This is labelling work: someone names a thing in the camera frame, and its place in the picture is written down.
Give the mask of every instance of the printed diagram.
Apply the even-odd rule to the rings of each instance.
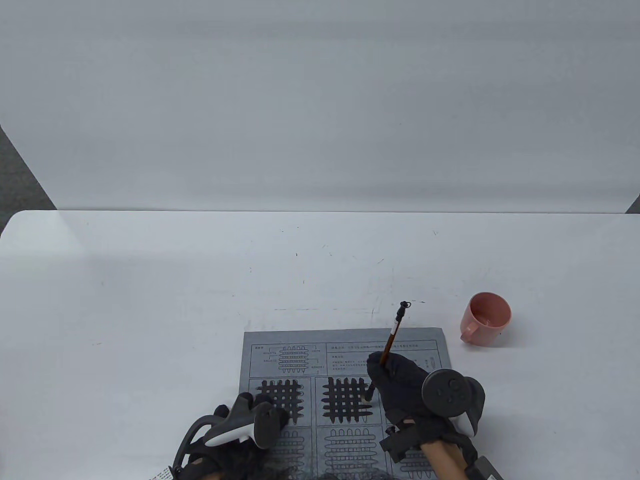
[[[400,468],[400,475],[403,478],[411,480],[432,480],[436,478],[436,474],[431,468],[431,464],[425,458],[420,450],[409,450],[406,458],[400,463],[393,464],[393,469]]]
[[[267,394],[273,399],[273,404],[279,406],[289,412],[289,418],[294,425],[298,424],[298,419],[303,417],[302,400],[299,398],[302,396],[302,385],[297,380],[262,380],[262,384],[257,387],[260,393]]]
[[[295,478],[303,470],[305,439],[297,430],[284,430],[278,443],[269,451],[269,463],[286,468],[289,478]]]
[[[323,417],[328,417],[331,423],[335,423],[336,420],[340,423],[345,420],[351,422],[351,419],[355,422],[366,422],[366,417],[372,415],[371,405],[363,403],[362,396],[369,384],[362,378],[328,379],[328,384],[323,385],[323,388],[326,388],[322,398],[323,410],[326,410]]]
[[[309,367],[309,350],[305,346],[282,347],[278,352],[278,368],[284,373],[304,373]]]
[[[388,336],[388,328],[245,332],[239,391],[268,395],[289,413],[266,456],[284,480],[436,480],[419,451],[392,462],[380,447],[388,426],[380,392],[362,399],[367,359]],[[451,366],[439,328],[401,328],[393,351],[427,372]]]
[[[327,474],[341,479],[355,478],[358,471],[371,470],[378,463],[376,436],[367,428],[332,429],[326,441],[324,464]]]

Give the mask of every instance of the forearm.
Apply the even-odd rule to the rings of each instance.
[[[420,446],[439,480],[468,480],[460,451],[441,440]]]

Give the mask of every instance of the black glove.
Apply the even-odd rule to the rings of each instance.
[[[240,396],[249,402],[249,408],[263,402],[273,404],[273,400],[265,394],[257,395],[255,401],[248,392],[242,393]],[[275,408],[275,410],[280,419],[280,429],[282,430],[289,421],[289,414],[282,408]],[[229,415],[229,408],[226,405],[219,405],[214,412],[215,417],[227,418],[227,415]],[[208,424],[209,417],[202,417],[201,420],[204,423],[200,424]],[[201,428],[198,427],[198,422],[194,424],[192,429],[199,430]],[[215,473],[222,473],[225,480],[246,479],[250,474],[264,470],[264,460],[268,453],[268,450],[258,448],[251,438],[244,442],[234,440],[217,447],[207,447],[201,437],[192,443],[189,440],[186,445],[183,442],[180,450],[182,451],[183,448],[184,452],[182,453],[186,455],[182,455],[182,457],[187,456],[187,463],[178,469],[174,465],[173,476],[175,480],[200,480]],[[182,462],[182,458],[178,459],[180,454],[179,451],[176,460]]]
[[[379,351],[369,355],[367,373],[380,393],[389,421],[403,429],[410,426],[408,420],[413,420],[424,444],[454,431],[448,419],[432,414],[422,400],[422,384],[428,373],[397,353],[390,353],[382,367],[381,356]]]

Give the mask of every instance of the black device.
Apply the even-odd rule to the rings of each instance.
[[[484,408],[484,389],[471,377],[464,377],[450,369],[439,369],[430,373],[422,384],[422,400],[434,414],[448,419],[454,427],[446,442],[456,444],[467,462],[465,474],[469,480],[504,480],[486,457],[478,457],[471,438],[477,433],[477,426]],[[391,423],[403,418],[403,412],[389,412]],[[387,429],[388,437],[380,446],[389,453],[391,460],[398,463],[409,450],[420,449],[420,438],[415,425]]]

